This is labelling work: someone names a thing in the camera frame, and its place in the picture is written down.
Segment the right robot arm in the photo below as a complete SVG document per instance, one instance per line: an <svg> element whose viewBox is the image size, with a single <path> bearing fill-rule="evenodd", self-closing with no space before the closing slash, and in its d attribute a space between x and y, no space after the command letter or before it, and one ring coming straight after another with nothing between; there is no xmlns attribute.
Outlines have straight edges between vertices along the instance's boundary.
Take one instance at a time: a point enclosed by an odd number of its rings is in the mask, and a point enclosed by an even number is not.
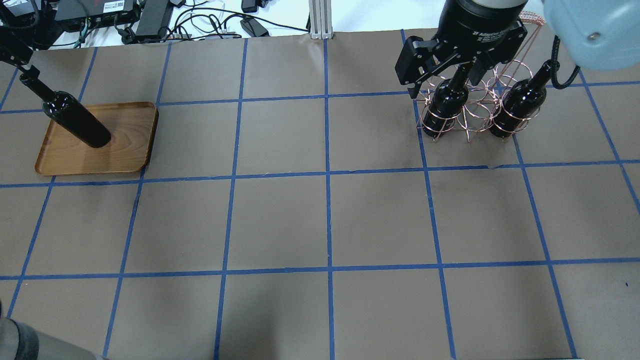
<svg viewBox="0 0 640 360"><path fill-rule="evenodd" d="M436 34L409 36L394 66L412 99L447 68L470 64L473 85L498 64L510 63L528 32L524 0L447 0ZM640 58L637 0L546 0L544 20L579 68L612 71Z"/></svg>

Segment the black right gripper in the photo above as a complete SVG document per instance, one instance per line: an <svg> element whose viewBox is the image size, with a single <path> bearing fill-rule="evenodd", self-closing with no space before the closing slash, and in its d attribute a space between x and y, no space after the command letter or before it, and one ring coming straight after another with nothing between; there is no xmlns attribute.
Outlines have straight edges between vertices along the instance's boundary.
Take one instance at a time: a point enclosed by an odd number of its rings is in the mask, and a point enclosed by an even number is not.
<svg viewBox="0 0 640 360"><path fill-rule="evenodd" d="M520 15L525 0L446 0L431 39L409 36L394 66L398 82L412 100L423 82L446 69L471 63L469 82L478 85L487 71L507 64L528 31Z"/></svg>

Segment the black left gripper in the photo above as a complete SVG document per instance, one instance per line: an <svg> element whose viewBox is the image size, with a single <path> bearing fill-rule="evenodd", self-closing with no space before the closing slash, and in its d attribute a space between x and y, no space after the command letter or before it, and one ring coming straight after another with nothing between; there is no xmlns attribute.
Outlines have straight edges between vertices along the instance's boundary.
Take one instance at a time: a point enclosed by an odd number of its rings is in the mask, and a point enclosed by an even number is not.
<svg viewBox="0 0 640 360"><path fill-rule="evenodd" d="M35 76L35 67L31 64L34 51L18 38L11 30L0 29L0 60L14 66L26 76Z"/></svg>

